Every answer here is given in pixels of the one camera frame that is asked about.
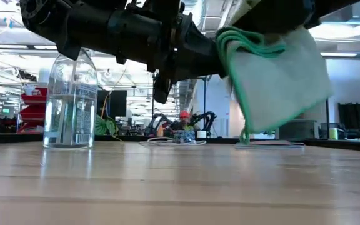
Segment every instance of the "desk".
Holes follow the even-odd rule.
[[[360,152],[0,144],[0,224],[360,225]]]

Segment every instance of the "computer monitor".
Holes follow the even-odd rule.
[[[104,107],[104,101],[110,91],[98,91],[97,114],[101,115]],[[116,116],[126,116],[127,111],[127,91],[112,91],[108,96],[103,119],[106,116],[115,118]]]

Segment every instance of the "ceiling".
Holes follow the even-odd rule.
[[[193,13],[194,22],[206,36],[225,25],[234,14],[238,0],[183,0],[186,13]],[[360,51],[360,3],[324,17],[323,25],[311,32],[317,38],[321,51]],[[104,89],[126,89],[128,108],[140,119],[152,113],[153,74],[146,65],[128,61],[117,64],[114,56],[89,51],[98,71],[100,86]],[[18,104],[21,80],[16,77],[23,69],[39,77],[40,71],[52,67],[58,52],[54,43],[28,31],[21,20],[18,0],[0,0],[0,108],[2,104]],[[193,97],[195,81],[182,81],[172,89],[169,101],[154,103],[154,111],[176,117],[187,109]]]

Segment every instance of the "towel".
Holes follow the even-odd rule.
[[[310,33],[300,27],[273,37],[225,27],[217,50],[250,133],[276,129],[331,94],[326,63]]]

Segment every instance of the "green cloth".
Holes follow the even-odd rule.
[[[249,129],[247,121],[249,116],[247,111],[244,110],[248,108],[248,101],[240,94],[243,93],[241,91],[241,88],[243,87],[239,85],[239,75],[236,70],[231,67],[230,62],[233,60],[233,55],[236,51],[247,51],[265,58],[275,58],[286,50],[286,44],[282,41],[268,44],[265,40],[265,36],[262,34],[243,31],[236,27],[224,27],[216,33],[216,47],[226,74],[230,76],[231,81],[234,84],[236,97],[246,120],[244,129],[241,131],[240,140],[242,143],[248,144]]]

